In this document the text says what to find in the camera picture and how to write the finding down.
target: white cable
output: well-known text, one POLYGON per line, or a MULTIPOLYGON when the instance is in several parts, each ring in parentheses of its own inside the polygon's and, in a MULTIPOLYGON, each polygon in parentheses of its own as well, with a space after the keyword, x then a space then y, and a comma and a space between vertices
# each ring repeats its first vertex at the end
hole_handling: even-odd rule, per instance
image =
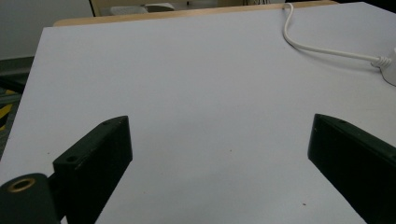
POLYGON ((319 48, 315 48, 315 47, 311 47, 311 46, 307 46, 307 45, 302 45, 300 43, 293 41, 289 37, 288 26, 289 26, 290 18, 294 11, 294 6, 292 3, 285 3, 285 6, 290 7, 290 13, 289 13, 288 18, 286 19, 285 26, 283 28, 283 36, 285 37, 286 41, 288 41, 288 43, 290 45, 294 46, 295 48, 305 49, 305 50, 314 51, 314 52, 318 52, 318 53, 332 54, 332 55, 337 55, 337 56, 342 56, 342 57, 347 57, 347 58, 369 61, 372 63, 372 66, 374 66, 374 67, 385 68, 390 65, 391 59, 389 59, 387 57, 372 57, 372 56, 348 53, 348 52, 332 50, 332 49, 319 49, 319 48))

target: white table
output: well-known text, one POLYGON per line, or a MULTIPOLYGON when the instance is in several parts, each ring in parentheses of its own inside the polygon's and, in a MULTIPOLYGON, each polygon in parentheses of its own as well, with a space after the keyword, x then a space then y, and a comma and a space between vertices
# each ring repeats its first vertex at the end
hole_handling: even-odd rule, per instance
MULTIPOLYGON (((0 162, 1 183, 128 115, 134 160, 97 223, 364 223, 306 156, 312 120, 396 146, 396 88, 361 61, 293 49, 283 10, 45 29, 0 162)), ((387 55, 396 15, 296 9, 290 35, 387 55)))

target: white plug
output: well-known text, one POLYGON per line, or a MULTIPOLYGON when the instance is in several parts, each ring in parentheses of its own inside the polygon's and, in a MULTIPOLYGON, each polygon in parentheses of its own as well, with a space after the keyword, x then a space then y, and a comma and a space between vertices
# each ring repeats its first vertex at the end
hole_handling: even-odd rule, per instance
POLYGON ((396 86, 396 48, 388 56, 390 65, 381 68, 382 77, 393 86, 396 86))

